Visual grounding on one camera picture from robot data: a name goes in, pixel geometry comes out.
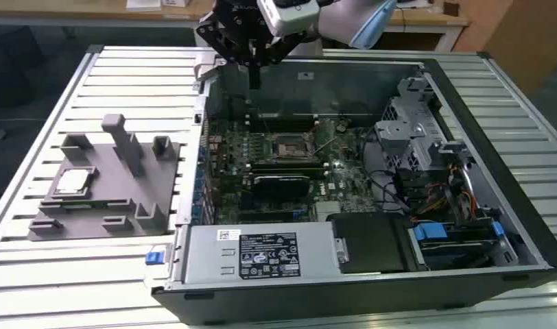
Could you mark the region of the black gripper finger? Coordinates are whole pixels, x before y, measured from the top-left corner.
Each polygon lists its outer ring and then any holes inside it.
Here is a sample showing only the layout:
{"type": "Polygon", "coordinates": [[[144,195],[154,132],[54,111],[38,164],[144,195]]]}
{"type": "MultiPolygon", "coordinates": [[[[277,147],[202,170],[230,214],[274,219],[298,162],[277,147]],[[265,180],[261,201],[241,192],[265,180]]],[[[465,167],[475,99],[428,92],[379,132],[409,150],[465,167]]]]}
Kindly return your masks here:
{"type": "Polygon", "coordinates": [[[256,89],[256,58],[253,55],[252,42],[238,44],[229,39],[222,24],[214,13],[209,13],[200,21],[197,27],[198,36],[208,45],[218,52],[228,62],[246,68],[249,75],[249,87],[256,89]]]}
{"type": "Polygon", "coordinates": [[[306,37],[306,31],[289,34],[284,37],[276,37],[268,32],[256,41],[256,89],[261,88],[262,68],[278,64],[306,37]]]}

